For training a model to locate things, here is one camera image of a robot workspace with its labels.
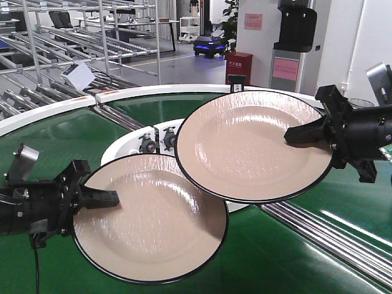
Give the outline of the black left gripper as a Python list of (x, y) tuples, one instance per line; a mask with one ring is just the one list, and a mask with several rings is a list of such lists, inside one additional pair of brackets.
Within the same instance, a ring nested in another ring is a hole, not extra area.
[(31, 247), (44, 248), (52, 236), (69, 234), (77, 205), (87, 209), (116, 207), (117, 191), (80, 185), (90, 173), (87, 160), (72, 160), (55, 179), (25, 181), (8, 175), (1, 187), (1, 236), (26, 233)]

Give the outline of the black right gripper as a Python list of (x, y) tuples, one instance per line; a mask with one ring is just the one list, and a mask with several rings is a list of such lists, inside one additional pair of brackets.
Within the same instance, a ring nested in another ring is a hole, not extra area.
[(385, 160), (380, 148), (391, 144), (391, 105), (354, 109), (335, 85), (320, 87), (315, 98), (322, 103), (326, 118), (289, 127), (286, 143), (296, 148), (321, 148), (329, 143), (334, 168), (350, 164), (360, 182), (374, 183), (374, 162)]

